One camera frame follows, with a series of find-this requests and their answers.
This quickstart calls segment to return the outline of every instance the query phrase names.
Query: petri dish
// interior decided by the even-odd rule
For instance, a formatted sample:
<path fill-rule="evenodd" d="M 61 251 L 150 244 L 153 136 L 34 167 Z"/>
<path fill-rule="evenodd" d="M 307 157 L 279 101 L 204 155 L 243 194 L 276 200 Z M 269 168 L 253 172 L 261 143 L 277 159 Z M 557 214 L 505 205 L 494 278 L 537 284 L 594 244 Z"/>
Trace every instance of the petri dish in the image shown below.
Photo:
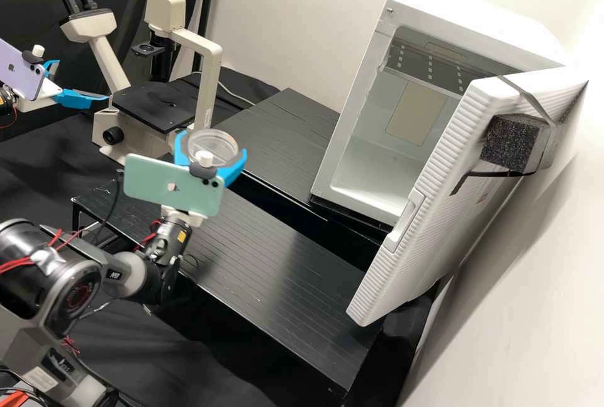
<path fill-rule="evenodd" d="M 197 162 L 202 151 L 214 156 L 212 166 L 224 166 L 239 153 L 237 141 L 227 132 L 217 129 L 193 131 L 186 139 L 186 154 L 189 160 Z"/>

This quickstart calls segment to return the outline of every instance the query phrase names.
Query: black cable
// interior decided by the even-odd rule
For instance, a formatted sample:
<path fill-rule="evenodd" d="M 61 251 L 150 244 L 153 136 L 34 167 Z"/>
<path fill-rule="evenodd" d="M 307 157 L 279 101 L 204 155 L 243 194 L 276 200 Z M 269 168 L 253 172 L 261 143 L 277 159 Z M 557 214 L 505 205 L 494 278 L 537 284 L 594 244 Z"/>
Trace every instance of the black cable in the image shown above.
<path fill-rule="evenodd" d="M 41 397 L 39 397 L 33 390 L 30 390 L 29 388 L 0 387 L 0 395 L 7 394 L 8 391 L 22 391 L 23 393 L 27 394 L 29 399 L 33 399 L 34 401 L 36 401 L 38 404 L 40 404 L 43 407 L 48 407 L 47 402 L 44 399 L 42 399 Z"/>
<path fill-rule="evenodd" d="M 115 206 L 118 205 L 118 198 L 120 197 L 120 189 L 121 189 L 120 176 L 122 175 L 122 173 L 123 173 L 123 170 L 121 170 L 121 169 L 118 170 L 118 175 L 114 179 L 114 181 L 115 181 L 115 196 L 113 197 L 113 204 L 111 205 L 111 208 L 109 209 L 109 213 L 107 214 L 107 216 L 105 217 L 105 219 L 101 222 L 101 226 L 99 227 L 99 229 L 97 229 L 96 233 L 94 233 L 94 236 L 93 236 L 93 238 L 91 240 L 91 243 L 93 245 L 96 245 L 98 243 L 101 231 L 107 225 L 107 222 L 111 218 L 111 215 L 113 214 L 113 211 L 115 210 Z"/>

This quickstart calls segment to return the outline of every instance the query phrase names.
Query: red wire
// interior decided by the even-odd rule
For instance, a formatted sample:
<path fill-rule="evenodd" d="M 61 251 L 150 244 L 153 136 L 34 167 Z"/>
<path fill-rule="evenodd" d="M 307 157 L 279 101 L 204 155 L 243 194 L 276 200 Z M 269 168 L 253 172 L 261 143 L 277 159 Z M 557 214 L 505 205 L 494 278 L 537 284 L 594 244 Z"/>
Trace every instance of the red wire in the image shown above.
<path fill-rule="evenodd" d="M 153 237 L 155 237 L 156 235 L 157 235 L 157 233 L 149 234 L 147 237 L 145 237 L 143 240 L 141 240 L 140 243 L 136 247 L 134 247 L 134 251 L 138 250 L 139 248 L 142 248 L 143 243 L 147 243 L 149 240 L 153 239 Z"/>
<path fill-rule="evenodd" d="M 14 116 L 13 121 L 10 124 L 0 126 L 0 130 L 9 128 L 11 125 L 13 125 L 17 122 L 17 107 L 16 106 L 13 106 L 13 116 Z"/>
<path fill-rule="evenodd" d="M 56 241 L 57 241 L 57 240 L 59 240 L 59 237 L 61 237 L 61 234 L 62 234 L 62 233 L 63 233 L 63 230 L 62 230 L 61 228 L 59 228 L 59 229 L 57 230 L 57 233 L 55 234 L 55 236 L 54 236 L 54 237 L 51 239 L 51 241 L 50 241 L 50 242 L 48 242 L 48 243 L 47 243 L 47 245 L 48 245 L 49 247 L 52 247 L 52 246 L 53 246 L 53 245 L 56 243 Z"/>
<path fill-rule="evenodd" d="M 0 275 L 8 272 L 9 270 L 13 270 L 17 267 L 21 267 L 22 265 L 33 265 L 33 261 L 30 259 L 29 256 L 24 257 L 24 258 L 20 258 L 20 259 L 15 259 L 9 262 L 5 262 L 4 264 L 0 265 Z"/>
<path fill-rule="evenodd" d="M 61 245 L 59 245 L 56 250 L 59 251 L 61 248 L 63 248 L 64 246 L 66 246 L 69 242 L 71 242 L 73 239 L 75 239 L 78 234 L 80 234 L 80 232 L 82 232 L 82 230 L 79 230 L 77 232 L 75 232 L 70 238 L 68 238 L 65 242 L 61 243 Z"/>

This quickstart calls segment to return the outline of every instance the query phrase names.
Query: white plastic housing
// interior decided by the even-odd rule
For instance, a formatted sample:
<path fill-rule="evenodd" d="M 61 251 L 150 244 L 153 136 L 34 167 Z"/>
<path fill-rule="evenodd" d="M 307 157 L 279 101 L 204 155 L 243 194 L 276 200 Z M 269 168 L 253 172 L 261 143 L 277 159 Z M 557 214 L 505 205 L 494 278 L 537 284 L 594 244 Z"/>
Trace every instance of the white plastic housing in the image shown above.
<path fill-rule="evenodd" d="M 111 34 L 118 26 L 112 12 L 74 18 L 61 25 L 61 30 L 72 42 L 88 42 L 92 38 Z"/>
<path fill-rule="evenodd" d="M 508 78 L 531 92 L 555 121 L 586 84 L 584 77 L 566 67 Z M 505 170 L 479 160 L 486 127 L 493 115 L 502 113 L 538 116 L 498 78 L 470 83 L 415 181 L 409 195 L 413 206 L 395 224 L 350 302 L 347 313 L 358 324 L 372 323 L 455 269 L 510 194 L 518 178 L 468 177 L 451 195 L 469 170 Z"/>
<path fill-rule="evenodd" d="M 185 0 L 147 0 L 145 22 L 169 33 L 184 28 Z"/>
<path fill-rule="evenodd" d="M 425 58 L 425 76 L 396 70 L 396 58 L 411 52 L 399 41 L 423 50 L 414 56 Z M 459 63 L 459 88 L 432 80 L 439 72 L 428 53 L 453 69 Z M 563 63 L 561 44 L 543 25 L 480 0 L 386 0 L 312 194 L 394 225 L 472 78 Z"/>

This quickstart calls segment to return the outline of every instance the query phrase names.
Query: robotic arm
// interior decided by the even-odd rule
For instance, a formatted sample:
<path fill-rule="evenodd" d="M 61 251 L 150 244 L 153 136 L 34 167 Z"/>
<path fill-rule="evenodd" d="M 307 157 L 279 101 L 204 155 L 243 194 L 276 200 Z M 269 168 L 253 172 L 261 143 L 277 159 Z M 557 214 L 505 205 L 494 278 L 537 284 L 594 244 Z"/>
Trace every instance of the robotic arm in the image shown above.
<path fill-rule="evenodd" d="M 115 405 L 118 393 L 64 349 L 64 338 L 101 289 L 149 306 L 165 302 L 193 227 L 218 214 L 247 159 L 219 130 L 184 131 L 176 149 L 174 164 L 126 158 L 126 194 L 162 205 L 141 251 L 109 254 L 78 234 L 53 248 L 61 239 L 53 228 L 0 224 L 0 363 L 61 406 Z"/>
<path fill-rule="evenodd" d="M 90 375 L 62 341 L 101 289 L 150 306 L 165 300 L 190 235 L 187 223 L 166 218 L 142 253 L 111 255 L 80 238 L 55 250 L 30 222 L 4 222 L 0 267 L 28 257 L 33 264 L 0 275 L 0 360 L 59 405 L 115 405 L 117 393 Z"/>

